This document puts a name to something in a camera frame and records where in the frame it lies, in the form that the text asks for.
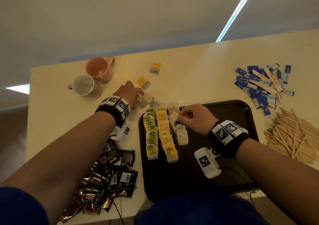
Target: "brown serving tray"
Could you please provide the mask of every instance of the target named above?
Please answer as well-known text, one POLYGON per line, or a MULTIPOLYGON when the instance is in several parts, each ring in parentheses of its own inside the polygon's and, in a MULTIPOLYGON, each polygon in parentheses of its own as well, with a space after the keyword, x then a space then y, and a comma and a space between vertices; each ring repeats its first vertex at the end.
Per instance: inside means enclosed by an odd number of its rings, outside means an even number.
MULTIPOLYGON (((250 136, 259 141, 252 112, 247 103, 240 100, 203 104, 219 120, 231 120, 248 130, 250 136)), ((145 194, 152 202, 166 196, 187 192, 191 189, 200 190, 201 187, 220 186, 229 193, 251 191, 258 188, 250 177, 238 165, 235 159, 225 159, 221 155, 216 158, 220 167, 229 167, 241 174, 243 178, 230 170, 222 170, 221 174, 213 179, 207 179, 202 172, 194 152, 202 147, 211 148, 207 136, 200 135, 187 129, 189 143, 184 146, 175 145, 178 151, 178 161, 168 163, 164 150, 159 141, 159 158, 148 160, 146 155, 146 132, 143 125, 143 115, 139 119, 138 129, 140 136, 142 168, 145 194)))

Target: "person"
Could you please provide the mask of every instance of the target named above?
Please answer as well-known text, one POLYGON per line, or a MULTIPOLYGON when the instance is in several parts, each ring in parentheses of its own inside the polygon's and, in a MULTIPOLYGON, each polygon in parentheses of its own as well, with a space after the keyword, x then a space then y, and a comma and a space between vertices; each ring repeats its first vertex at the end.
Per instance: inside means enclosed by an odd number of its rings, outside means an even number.
MULTIPOLYGON (((144 94, 128 81, 115 93, 131 110, 144 94)), ((201 104, 185 107, 178 120, 207 135, 217 118, 201 104)), ((0 184, 0 224, 56 224, 78 184, 114 130, 112 114, 97 111, 46 146, 0 184)), ((298 224, 319 221, 319 171, 247 138, 234 157, 261 190, 298 224)), ((155 203, 138 224, 267 224, 243 199, 223 192, 176 196, 155 203)))

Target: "pile of sugar packets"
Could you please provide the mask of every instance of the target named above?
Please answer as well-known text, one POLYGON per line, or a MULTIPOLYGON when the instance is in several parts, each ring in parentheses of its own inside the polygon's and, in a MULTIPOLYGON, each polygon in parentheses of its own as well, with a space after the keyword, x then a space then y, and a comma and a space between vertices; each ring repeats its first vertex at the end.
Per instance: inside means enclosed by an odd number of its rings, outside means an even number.
POLYGON ((284 88, 288 83, 291 66, 286 65, 283 75, 279 70, 280 65, 269 67, 247 66, 248 72, 237 68, 241 76, 236 77, 235 85, 253 99, 256 109, 263 108, 265 115, 270 115, 269 107, 276 109, 277 101, 282 99, 282 93, 293 96, 294 91, 284 88))

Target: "floor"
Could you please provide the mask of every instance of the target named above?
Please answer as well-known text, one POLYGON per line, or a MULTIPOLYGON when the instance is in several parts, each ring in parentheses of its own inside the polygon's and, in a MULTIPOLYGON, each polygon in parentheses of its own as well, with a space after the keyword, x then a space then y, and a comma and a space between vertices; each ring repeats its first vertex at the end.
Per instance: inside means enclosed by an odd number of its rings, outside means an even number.
MULTIPOLYGON (((25 161, 27 112, 28 107, 0 111, 0 182, 15 172, 25 161)), ((257 211, 270 224, 295 224, 267 197, 254 198, 254 203, 257 211)), ((125 225, 131 225, 132 217, 124 218, 123 221, 125 225)), ((103 221, 85 225, 109 225, 109 223, 110 221, 103 221)), ((118 219, 110 223, 110 225, 118 224, 118 219)))

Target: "mug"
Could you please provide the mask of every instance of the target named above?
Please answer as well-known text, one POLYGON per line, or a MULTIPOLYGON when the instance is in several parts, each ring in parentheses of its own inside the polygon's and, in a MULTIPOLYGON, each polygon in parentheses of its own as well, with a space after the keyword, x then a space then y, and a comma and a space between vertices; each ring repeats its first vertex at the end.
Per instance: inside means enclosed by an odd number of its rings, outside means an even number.
POLYGON ((113 77, 113 66, 115 58, 113 56, 106 59, 95 57, 90 59, 85 66, 86 74, 101 82, 108 82, 113 77))
POLYGON ((96 80, 88 75, 78 76, 72 85, 68 85, 68 89, 73 90, 79 96, 100 97, 102 88, 96 80))

